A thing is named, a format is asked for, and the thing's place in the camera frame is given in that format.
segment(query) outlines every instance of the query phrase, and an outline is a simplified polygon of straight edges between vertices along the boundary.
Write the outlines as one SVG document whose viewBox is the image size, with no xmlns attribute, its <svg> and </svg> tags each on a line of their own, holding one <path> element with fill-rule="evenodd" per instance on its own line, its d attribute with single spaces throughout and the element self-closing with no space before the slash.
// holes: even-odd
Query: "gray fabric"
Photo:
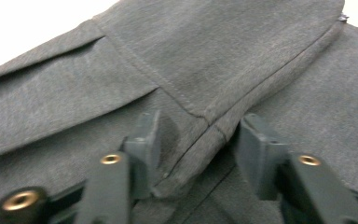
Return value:
<svg viewBox="0 0 358 224">
<path fill-rule="evenodd" d="M 282 223 L 275 202 L 261 202 L 240 174 L 228 148 L 217 154 L 167 222 Z"/>
<path fill-rule="evenodd" d="M 250 111 L 358 191 L 358 28 L 345 25 L 304 75 Z M 168 223 L 282 223 L 278 205 L 258 201 L 227 154 L 216 156 Z"/>
<path fill-rule="evenodd" d="M 323 35 L 342 7 L 336 0 L 126 0 L 95 20 L 180 105 L 212 123 Z"/>
<path fill-rule="evenodd" d="M 336 0 L 119 2 L 0 67 L 0 197 L 84 180 L 136 117 L 162 109 L 155 198 L 163 223 L 252 105 L 287 85 L 339 33 Z"/>
<path fill-rule="evenodd" d="M 358 28 L 346 25 L 301 78 L 252 111 L 358 190 Z"/>
</svg>

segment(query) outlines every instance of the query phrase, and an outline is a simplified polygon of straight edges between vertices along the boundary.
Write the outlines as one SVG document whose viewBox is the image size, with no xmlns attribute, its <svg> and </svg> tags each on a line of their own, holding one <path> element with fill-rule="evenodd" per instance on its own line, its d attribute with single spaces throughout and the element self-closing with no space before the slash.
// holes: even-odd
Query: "clip jaw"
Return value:
<svg viewBox="0 0 358 224">
<path fill-rule="evenodd" d="M 255 114 L 242 118 L 232 139 L 236 162 L 260 200 L 282 195 L 285 223 L 358 224 L 358 200 L 327 163 L 289 152 L 289 146 Z"/>
<path fill-rule="evenodd" d="M 87 181 L 48 196 L 18 189 L 0 202 L 0 224 L 131 223 L 134 200 L 151 196 L 160 154 L 160 113 L 143 113 L 119 151 L 102 155 Z"/>
</svg>

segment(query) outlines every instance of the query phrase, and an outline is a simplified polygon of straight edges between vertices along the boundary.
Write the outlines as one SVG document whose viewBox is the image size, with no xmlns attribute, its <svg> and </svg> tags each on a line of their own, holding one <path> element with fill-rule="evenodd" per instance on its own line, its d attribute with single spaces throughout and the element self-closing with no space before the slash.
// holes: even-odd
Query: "white background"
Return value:
<svg viewBox="0 0 358 224">
<path fill-rule="evenodd" d="M 117 1 L 0 0 L 0 64 L 77 27 Z M 358 0 L 347 0 L 344 12 L 350 16 L 348 23 L 358 26 Z"/>
</svg>

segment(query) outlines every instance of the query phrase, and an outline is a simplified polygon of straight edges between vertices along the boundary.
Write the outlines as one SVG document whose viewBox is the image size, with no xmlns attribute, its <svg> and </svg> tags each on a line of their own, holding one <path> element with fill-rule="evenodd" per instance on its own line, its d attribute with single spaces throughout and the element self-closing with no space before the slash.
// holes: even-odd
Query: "seam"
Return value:
<svg viewBox="0 0 358 224">
<path fill-rule="evenodd" d="M 30 144 L 32 144 L 33 142 L 36 142 L 36 141 L 39 141 L 45 137 L 48 137 L 48 136 L 51 136 L 53 134 L 56 134 L 56 133 L 61 133 L 61 132 L 64 132 L 66 130 L 69 130 L 77 125 L 81 125 L 83 123 L 86 123 L 90 120 L 93 120 L 93 119 L 96 119 L 100 116 L 103 116 L 105 114 L 108 114 L 112 111 L 115 111 L 115 110 L 118 110 L 120 109 L 121 107 L 125 106 L 125 105 L 128 105 L 142 97 L 145 97 L 147 94 L 149 94 L 150 92 L 154 91 L 157 87 L 152 87 L 148 90 L 145 90 L 143 92 L 141 92 L 140 94 L 137 94 L 135 95 L 133 98 L 131 98 L 128 102 L 124 102 L 124 103 L 121 103 L 119 105 L 116 105 L 116 108 L 113 108 L 112 109 L 112 106 L 110 106 L 108 109 L 105 109 L 104 111 L 100 111 L 99 113 L 97 114 L 93 114 L 91 117 L 88 117 L 88 118 L 85 118 L 85 119 L 82 119 L 81 121 L 79 121 L 78 123 L 70 123 L 70 122 L 62 122 L 62 125 L 60 127 L 56 127 L 56 128 L 52 128 L 52 129 L 49 129 L 47 131 L 42 131 L 42 132 L 39 132 L 37 134 L 35 134 L 33 137 L 25 137 L 24 139 L 22 139 L 23 141 L 18 140 L 18 141 L 13 141 L 11 144 L 9 145 L 6 145 L 6 146 L 3 146 L 3 147 L 0 147 L 0 157 L 1 156 L 4 156 L 6 155 L 7 153 L 11 153 L 11 152 L 14 152 L 16 151 L 16 149 L 18 148 L 21 148 L 21 147 L 24 147 L 24 146 L 28 146 Z"/>
<path fill-rule="evenodd" d="M 307 45 L 303 50 L 301 50 L 295 57 L 293 57 L 291 60 L 287 61 L 284 65 L 282 65 L 280 68 L 278 68 L 275 72 L 271 73 L 271 75 L 265 77 L 263 80 L 261 80 L 257 85 L 253 86 L 250 90 L 248 90 L 241 98 L 239 98 L 234 104 L 232 104 L 229 109 L 223 113 L 221 116 L 219 116 L 219 118 L 223 117 L 229 110 L 230 108 L 232 108 L 232 106 L 236 105 L 237 103 L 239 103 L 243 98 L 245 98 L 250 92 L 254 91 L 255 89 L 257 89 L 259 86 L 261 86 L 264 82 L 266 82 L 267 80 L 269 80 L 271 77 L 274 77 L 274 75 L 276 73 L 278 73 L 279 71 L 281 71 L 286 65 L 288 65 L 289 63 L 291 63 L 292 61 L 294 61 L 295 59 L 299 58 L 300 55 L 302 53 L 304 53 L 307 49 L 309 49 L 311 46 L 315 45 L 315 43 L 317 43 L 320 39 L 322 39 L 327 33 L 329 33 L 329 31 L 331 31 L 333 29 L 333 27 L 341 21 L 336 21 L 334 22 L 331 26 L 329 26 L 329 28 L 326 29 L 326 31 L 324 31 L 319 37 L 317 37 L 314 41 L 312 41 L 309 45 Z"/>
<path fill-rule="evenodd" d="M 202 138 L 203 135 L 205 135 L 205 133 L 209 132 L 212 128 L 216 128 L 216 130 L 217 130 L 219 133 L 222 134 L 222 138 L 223 138 L 223 140 L 225 141 L 224 144 L 227 143 L 227 139 L 225 138 L 225 135 L 221 132 L 221 130 L 217 129 L 217 127 L 216 127 L 215 125 L 214 125 L 214 126 L 209 126 L 207 129 L 205 129 L 204 132 L 202 132 L 202 134 L 200 134 L 200 137 L 197 138 L 196 141 L 194 141 L 194 143 L 191 144 L 191 146 L 179 157 L 179 159 L 175 162 L 175 164 L 172 166 L 172 168 L 171 168 L 169 171 L 165 172 L 165 173 L 168 173 L 168 174 L 166 175 L 165 178 L 162 178 L 161 180 L 159 180 L 159 182 L 156 184 L 156 186 L 157 186 L 158 184 L 160 184 L 161 182 L 163 182 L 164 180 L 166 180 L 166 179 L 173 173 L 174 169 L 175 169 L 176 166 L 179 164 L 179 162 L 182 160 L 182 158 L 187 154 L 187 152 L 188 152 L 194 145 L 196 145 L 196 143 L 198 143 L 198 141 Z"/>
<path fill-rule="evenodd" d="M 95 21 L 92 21 L 95 26 L 105 34 L 105 31 L 103 30 L 103 28 L 101 28 L 98 23 L 96 23 Z M 204 119 L 205 121 L 206 118 L 202 115 L 202 114 L 196 114 L 194 112 L 189 111 L 194 109 L 195 106 L 194 104 L 192 104 L 188 98 L 181 92 L 179 91 L 166 77 L 162 76 L 159 72 L 157 72 L 156 70 L 154 70 L 149 64 L 147 64 L 145 61 L 143 61 L 137 54 L 135 54 L 126 44 L 125 42 L 117 35 L 113 35 L 113 34 L 109 34 L 109 35 L 105 35 L 105 37 L 109 40 L 109 42 L 115 47 L 115 49 L 121 54 L 121 56 L 123 56 L 124 59 L 128 60 L 128 62 L 130 64 L 132 64 L 132 66 L 134 66 L 139 72 L 140 74 L 144 75 L 147 79 L 149 79 L 151 82 L 153 82 L 154 84 L 156 84 L 157 86 L 159 86 L 167 95 L 169 95 L 182 109 L 185 110 L 186 113 L 190 114 L 191 116 L 195 117 L 195 118 L 200 118 L 200 119 Z M 188 103 L 187 108 L 182 105 L 175 97 L 173 97 L 167 90 L 165 90 L 164 87 L 162 87 L 161 85 L 159 85 L 154 79 L 153 76 L 150 76 L 149 74 L 153 74 L 154 76 L 162 79 L 163 81 L 165 81 L 171 88 L 173 88 L 175 90 L 176 93 L 179 94 L 179 96 L 181 97 L 181 99 L 183 99 L 186 103 Z"/>
<path fill-rule="evenodd" d="M 185 222 L 187 222 L 191 216 L 197 211 L 197 209 L 199 209 L 202 204 L 211 196 L 211 194 L 214 192 L 215 189 L 217 189 L 217 187 L 219 187 L 219 185 L 221 183 L 223 183 L 223 181 L 225 181 L 228 176 L 232 173 L 232 171 L 234 170 L 235 165 L 232 165 L 231 168 L 229 169 L 229 171 L 227 172 L 227 174 L 225 176 L 223 176 L 222 179 L 220 179 L 215 186 L 213 186 L 213 188 L 208 192 L 207 195 L 205 195 L 205 197 L 193 208 L 193 210 L 190 212 L 190 214 L 188 214 L 188 216 L 185 218 L 185 220 L 183 222 L 181 222 L 181 224 L 184 224 Z"/>
<path fill-rule="evenodd" d="M 13 78 L 13 76 L 11 76 L 11 74 L 21 73 L 22 72 L 22 74 L 17 74 L 16 77 L 24 77 L 24 76 L 26 76 L 26 72 L 24 72 L 24 71 L 29 71 L 30 69 L 33 69 L 33 68 L 37 67 L 38 65 L 45 64 L 45 63 L 51 63 L 51 62 L 53 62 L 55 60 L 59 60 L 62 56 L 77 54 L 79 52 L 86 51 L 88 49 L 92 49 L 92 47 L 100 39 L 103 39 L 103 37 L 99 37 L 99 38 L 97 38 L 95 40 L 90 41 L 89 43 L 86 43 L 86 44 L 84 44 L 82 46 L 76 47 L 75 49 L 67 50 L 67 51 L 61 52 L 59 54 L 53 55 L 53 56 L 51 56 L 49 58 L 46 58 L 45 60 L 42 60 L 40 62 L 31 63 L 29 65 L 19 67 L 17 70 L 13 70 L 11 72 L 4 73 L 2 76 L 0 76 L 0 82 L 8 81 L 8 80 L 10 81 Z M 26 84 L 25 86 L 21 86 L 21 87 L 17 88 L 16 90 L 12 91 L 11 93 L 12 94 L 18 93 L 19 91 L 23 91 L 23 89 L 28 89 L 28 84 Z"/>
<path fill-rule="evenodd" d="M 282 67 L 280 67 L 278 70 L 276 70 L 274 73 L 272 73 L 270 76 L 266 77 L 263 81 L 261 81 L 259 84 L 257 84 L 256 86 L 254 86 L 251 90 L 249 90 L 248 92 L 245 93 L 245 95 L 243 95 L 235 104 L 233 104 L 228 111 L 226 111 L 222 116 L 220 116 L 219 118 L 224 117 L 229 111 L 230 109 L 239 104 L 241 102 L 241 100 L 245 97 L 247 97 L 249 95 L 250 92 L 254 91 L 255 89 L 257 89 L 258 87 L 260 87 L 263 83 L 265 83 L 267 80 L 269 80 L 270 78 L 272 78 L 274 75 L 276 75 L 279 71 L 281 71 L 287 64 L 289 64 L 290 62 L 292 62 L 293 60 L 297 59 L 298 57 L 300 57 L 300 55 L 305 52 L 307 49 L 309 49 L 311 46 L 315 45 L 315 43 L 317 43 L 321 38 L 323 38 L 329 31 L 332 30 L 333 26 L 335 24 L 337 24 L 337 22 L 334 22 L 323 34 L 321 34 L 317 39 L 315 39 L 314 41 L 312 41 L 311 44 L 309 44 L 305 49 L 301 50 L 296 57 L 294 57 L 292 60 L 288 61 L 287 63 L 285 63 Z M 202 138 L 202 136 L 208 132 L 212 127 L 215 127 L 216 130 L 221 133 L 223 135 L 224 141 L 227 143 L 228 142 L 228 136 L 225 134 L 225 132 L 223 132 L 222 129 L 220 129 L 217 125 L 215 125 L 216 122 L 218 122 L 219 119 L 216 119 L 213 123 L 209 123 L 208 120 L 208 128 L 205 130 L 205 132 L 203 132 L 199 138 L 197 138 L 197 140 L 181 155 L 180 159 L 178 159 L 178 161 L 176 161 L 175 165 L 172 167 L 172 169 L 167 172 L 168 175 L 166 178 L 163 178 L 161 181 L 159 181 L 158 183 L 160 184 L 161 182 L 163 182 L 164 180 L 168 179 L 173 171 L 175 170 L 175 167 L 177 167 L 177 165 L 181 162 L 181 160 L 183 159 L 183 157 L 188 153 L 189 150 L 191 150 L 191 148 Z"/>
<path fill-rule="evenodd" d="M 302 54 L 303 54 L 304 52 L 306 52 L 309 48 L 311 48 L 312 46 L 314 46 L 319 40 L 321 40 L 324 36 L 327 35 L 327 33 L 329 33 L 329 32 L 333 29 L 333 26 L 335 26 L 337 23 L 340 23 L 340 22 L 341 22 L 341 21 L 336 21 L 335 23 L 333 23 L 323 34 L 321 34 L 317 39 L 315 39 L 314 41 L 312 41 L 312 43 L 309 44 L 305 49 L 301 50 L 301 51 L 296 55 L 296 57 L 294 57 L 292 60 L 290 60 L 290 61 L 288 61 L 287 63 L 285 63 L 282 67 L 280 67 L 278 70 L 276 70 L 276 71 L 275 71 L 274 73 L 272 73 L 270 76 L 266 77 L 264 80 L 262 80 L 262 81 L 261 81 L 260 83 L 258 83 L 256 86 L 252 87 L 249 91 L 247 91 L 247 92 L 245 93 L 245 95 L 243 95 L 235 104 L 232 105 L 232 107 L 235 106 L 235 105 L 238 105 L 238 104 L 241 102 L 242 99 L 246 98 L 246 97 L 247 97 L 249 94 L 251 94 L 253 91 L 257 90 L 257 89 L 258 89 L 260 86 L 262 86 L 267 80 L 269 80 L 269 79 L 275 77 L 275 75 L 276 75 L 277 73 L 279 73 L 280 71 L 282 71 L 289 63 L 291 63 L 292 61 L 294 61 L 294 60 L 300 58 L 300 57 L 301 57 L 300 55 L 302 55 Z M 230 111 L 230 109 L 229 109 L 228 111 L 226 111 L 222 116 L 220 116 L 220 118 L 224 117 L 224 116 Z M 217 129 L 220 133 L 222 133 L 222 135 L 225 136 L 226 141 L 228 141 L 228 139 L 229 139 L 228 136 L 220 129 L 220 127 L 216 125 L 216 129 Z"/>
<path fill-rule="evenodd" d="M 41 58 L 38 58 L 36 60 L 32 60 L 32 61 L 30 61 L 28 63 L 17 64 L 15 67 L 12 67 L 12 68 L 9 68 L 9 69 L 4 69 L 4 71 L 0 72 L 0 78 L 10 76 L 11 74 L 18 73 L 18 72 L 20 72 L 22 70 L 28 69 L 30 67 L 37 66 L 37 65 L 42 64 L 42 63 L 50 62 L 50 61 L 52 61 L 54 59 L 60 58 L 61 56 L 65 55 L 65 54 L 72 53 L 74 51 L 78 51 L 79 49 L 83 49 L 83 48 L 85 48 L 86 46 L 89 46 L 89 45 L 93 45 L 96 42 L 98 42 L 98 40 L 103 39 L 103 38 L 104 38 L 104 35 L 98 35 L 98 36 L 95 36 L 94 38 L 92 38 L 92 39 L 90 39 L 88 41 L 85 41 L 84 43 L 81 43 L 79 45 L 73 46 L 73 47 L 71 47 L 69 49 L 64 49 L 64 50 L 61 50 L 59 52 L 54 52 L 54 53 L 50 54 L 49 56 L 41 57 Z M 17 56 L 16 58 L 14 58 L 14 59 L 6 62 L 6 63 L 1 64 L 0 69 L 3 68 L 7 63 L 14 63 L 13 61 L 16 60 L 17 58 L 23 57 L 24 55 L 29 54 L 29 53 L 33 53 L 34 49 L 30 49 L 29 51 Z"/>
</svg>

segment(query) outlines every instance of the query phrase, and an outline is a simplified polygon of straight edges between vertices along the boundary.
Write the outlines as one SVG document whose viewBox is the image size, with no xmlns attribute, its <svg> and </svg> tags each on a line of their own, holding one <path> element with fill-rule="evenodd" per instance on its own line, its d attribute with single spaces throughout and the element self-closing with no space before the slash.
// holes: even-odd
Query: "brass grommet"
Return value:
<svg viewBox="0 0 358 224">
<path fill-rule="evenodd" d="M 318 159 L 311 157 L 311 156 L 303 155 L 303 156 L 300 156 L 298 159 L 302 163 L 307 164 L 307 165 L 320 165 L 321 164 L 321 162 Z"/>
<path fill-rule="evenodd" d="M 2 207 L 7 211 L 19 210 L 35 203 L 37 201 L 37 198 L 38 195 L 36 191 L 23 191 L 7 199 Z"/>
<path fill-rule="evenodd" d="M 121 157 L 118 156 L 118 155 L 107 155 L 107 156 L 104 156 L 102 159 L 101 159 L 101 163 L 103 164 L 106 164 L 106 165 L 109 165 L 109 164 L 114 164 L 114 163 L 117 163 L 121 161 Z"/>
</svg>

